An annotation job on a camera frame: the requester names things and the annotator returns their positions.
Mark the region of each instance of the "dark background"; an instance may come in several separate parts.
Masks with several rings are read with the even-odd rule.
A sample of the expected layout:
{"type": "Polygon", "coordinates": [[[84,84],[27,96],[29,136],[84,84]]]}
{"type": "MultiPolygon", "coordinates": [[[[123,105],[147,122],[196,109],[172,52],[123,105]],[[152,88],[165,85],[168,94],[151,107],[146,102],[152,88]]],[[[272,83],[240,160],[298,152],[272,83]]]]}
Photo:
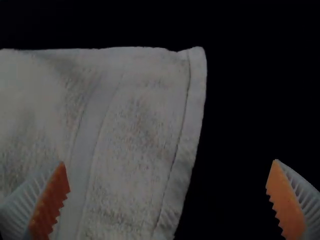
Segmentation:
{"type": "Polygon", "coordinates": [[[272,161],[320,189],[319,42],[312,19],[238,6],[237,14],[217,19],[190,17],[193,24],[188,14],[164,24],[162,14],[159,24],[121,12],[110,20],[112,7],[106,14],[91,5],[42,5],[0,3],[0,48],[203,47],[204,118],[175,240],[284,240],[265,189],[272,161]]]}

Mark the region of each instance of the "white towel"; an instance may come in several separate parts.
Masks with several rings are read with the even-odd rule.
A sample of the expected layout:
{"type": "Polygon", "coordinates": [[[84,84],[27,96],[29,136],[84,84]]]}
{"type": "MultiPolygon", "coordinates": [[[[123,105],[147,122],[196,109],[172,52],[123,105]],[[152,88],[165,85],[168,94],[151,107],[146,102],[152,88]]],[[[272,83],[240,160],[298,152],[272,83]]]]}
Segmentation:
{"type": "Polygon", "coordinates": [[[201,47],[0,50],[0,201],[65,162],[54,240],[172,240],[202,125],[201,47]]]}

